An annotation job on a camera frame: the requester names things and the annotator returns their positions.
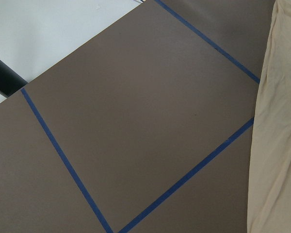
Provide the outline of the cream long-sleeve printed shirt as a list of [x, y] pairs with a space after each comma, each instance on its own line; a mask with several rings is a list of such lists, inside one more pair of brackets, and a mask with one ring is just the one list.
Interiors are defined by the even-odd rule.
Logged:
[[291, 0], [273, 7], [255, 107], [247, 231], [291, 233]]

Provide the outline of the black water bottle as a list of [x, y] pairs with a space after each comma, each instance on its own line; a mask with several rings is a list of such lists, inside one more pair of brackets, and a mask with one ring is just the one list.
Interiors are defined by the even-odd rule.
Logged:
[[0, 94], [6, 98], [27, 84], [16, 72], [0, 60]]

